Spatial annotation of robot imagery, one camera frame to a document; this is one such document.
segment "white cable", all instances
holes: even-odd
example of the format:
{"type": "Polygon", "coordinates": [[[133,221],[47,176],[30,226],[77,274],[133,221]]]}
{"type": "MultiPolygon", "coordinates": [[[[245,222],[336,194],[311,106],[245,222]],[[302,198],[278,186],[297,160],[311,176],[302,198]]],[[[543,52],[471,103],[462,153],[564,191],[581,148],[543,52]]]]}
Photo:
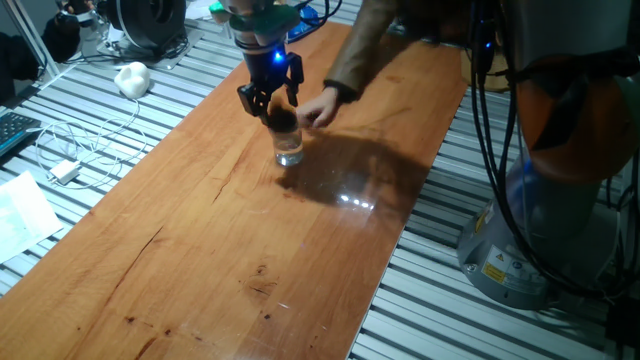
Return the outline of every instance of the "white cable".
{"type": "Polygon", "coordinates": [[[62,152],[63,154],[65,154],[67,157],[75,159],[76,161],[78,161],[80,164],[89,164],[93,161],[98,161],[98,163],[102,164],[102,165],[111,165],[111,168],[109,169],[109,171],[107,172],[107,174],[102,177],[100,180],[92,183],[92,184],[87,184],[87,185],[82,185],[82,186],[77,186],[77,187],[72,187],[69,185],[63,185],[60,184],[59,182],[54,182],[55,184],[57,184],[58,186],[62,186],[65,187],[67,189],[70,190],[82,190],[82,189],[87,189],[90,187],[95,187],[95,186],[99,186],[102,184],[106,184],[108,183],[110,180],[107,180],[110,178],[111,174],[113,174],[113,170],[116,168],[116,166],[120,166],[120,170],[122,170],[122,164],[124,162],[130,161],[131,159],[137,158],[140,154],[142,154],[144,152],[144,149],[147,147],[147,135],[142,132],[142,130],[136,129],[140,135],[142,135],[143,138],[143,144],[140,147],[140,149],[133,155],[126,157],[126,158],[122,158],[120,159],[118,156],[114,156],[114,159],[109,159],[109,161],[104,161],[103,159],[108,158],[105,155],[99,155],[93,159],[90,159],[87,161],[87,158],[91,157],[92,155],[96,155],[97,152],[100,151],[104,151],[106,149],[108,149],[111,144],[113,143],[113,141],[115,140],[116,137],[118,137],[119,135],[122,135],[122,133],[124,131],[132,131],[128,129],[128,127],[133,123],[133,121],[138,117],[138,114],[140,113],[140,103],[138,102],[138,100],[132,100],[136,103],[136,110],[131,114],[131,116],[129,117],[128,120],[121,122],[119,126],[116,127],[115,130],[112,130],[110,132],[107,133],[103,133],[103,131],[105,130],[105,126],[107,124],[113,123],[115,125],[118,125],[118,121],[122,121],[121,119],[109,119],[109,120],[105,120],[101,125],[100,128],[98,130],[97,135],[91,135],[89,133],[89,131],[87,130],[87,128],[82,125],[79,122],[76,121],[66,121],[66,120],[59,120],[59,121],[55,121],[43,128],[37,128],[37,129],[33,129],[32,131],[40,131],[40,135],[38,135],[38,138],[36,139],[36,143],[35,143],[35,147],[36,147],[36,161],[38,162],[38,165],[40,166],[40,168],[42,169],[42,171],[44,171],[45,173],[49,174],[49,171],[46,170],[44,168],[44,166],[42,165],[42,159],[48,160],[48,161],[59,161],[58,159],[48,159],[44,156],[42,156],[41,152],[41,148],[40,148],[40,143],[42,140],[42,136],[49,132],[51,133],[51,135],[53,136],[53,141],[57,144],[58,149],[60,150],[60,152],[62,152]],[[81,134],[76,134],[73,130],[73,128],[78,128],[81,130],[81,134]],[[58,136],[65,136],[70,138],[71,143],[61,143],[58,139],[58,136]],[[105,145],[101,145],[100,142],[102,142],[103,138],[106,138],[108,141],[105,145]],[[70,152],[69,149],[69,145],[71,145],[71,147],[73,148],[73,152],[70,152]],[[81,154],[81,151],[84,152],[89,152],[86,156],[83,156],[81,159],[79,159],[79,155],[81,154]]]}

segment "metal pole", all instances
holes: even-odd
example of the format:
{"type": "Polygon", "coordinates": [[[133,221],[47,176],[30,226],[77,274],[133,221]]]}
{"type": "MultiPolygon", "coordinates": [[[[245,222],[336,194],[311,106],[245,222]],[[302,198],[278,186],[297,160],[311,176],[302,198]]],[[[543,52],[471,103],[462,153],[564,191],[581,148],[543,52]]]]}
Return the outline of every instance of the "metal pole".
{"type": "Polygon", "coordinates": [[[22,37],[27,45],[31,48],[33,55],[40,65],[46,70],[51,78],[60,74],[49,50],[44,45],[42,38],[38,34],[38,30],[31,22],[29,14],[27,14],[20,0],[2,0],[7,13],[11,16],[13,23],[16,24],[22,37]]]}

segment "human hand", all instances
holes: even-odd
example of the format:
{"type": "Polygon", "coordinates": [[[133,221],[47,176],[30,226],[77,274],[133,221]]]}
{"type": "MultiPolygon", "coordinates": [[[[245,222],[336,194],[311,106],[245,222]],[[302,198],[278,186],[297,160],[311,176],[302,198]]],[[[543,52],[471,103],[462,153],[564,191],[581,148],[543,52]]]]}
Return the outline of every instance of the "human hand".
{"type": "Polygon", "coordinates": [[[327,87],[315,99],[300,106],[296,110],[298,123],[302,127],[326,127],[335,119],[342,105],[338,101],[338,89],[327,87]]]}

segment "wood grain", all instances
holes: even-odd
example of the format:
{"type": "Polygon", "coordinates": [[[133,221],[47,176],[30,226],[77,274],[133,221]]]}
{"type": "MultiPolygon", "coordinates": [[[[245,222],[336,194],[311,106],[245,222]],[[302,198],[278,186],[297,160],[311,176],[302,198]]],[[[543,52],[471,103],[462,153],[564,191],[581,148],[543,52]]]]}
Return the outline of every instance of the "wood grain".
{"type": "MultiPolygon", "coordinates": [[[[348,31],[290,47],[301,101],[348,31]]],[[[239,66],[0,299],[0,359],[344,358],[466,88],[455,49],[391,58],[290,169],[239,66]]]]}

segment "white paper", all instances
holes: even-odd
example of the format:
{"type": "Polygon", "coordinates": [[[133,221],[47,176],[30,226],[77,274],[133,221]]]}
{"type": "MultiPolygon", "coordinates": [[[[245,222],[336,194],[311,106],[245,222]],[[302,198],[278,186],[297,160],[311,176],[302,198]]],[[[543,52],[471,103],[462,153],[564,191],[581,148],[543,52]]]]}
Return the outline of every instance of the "white paper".
{"type": "Polygon", "coordinates": [[[196,0],[189,4],[187,7],[187,19],[209,19],[211,18],[211,12],[209,11],[209,6],[211,6],[215,0],[196,0]]]}
{"type": "Polygon", "coordinates": [[[0,264],[62,229],[28,171],[0,186],[0,264]]]}

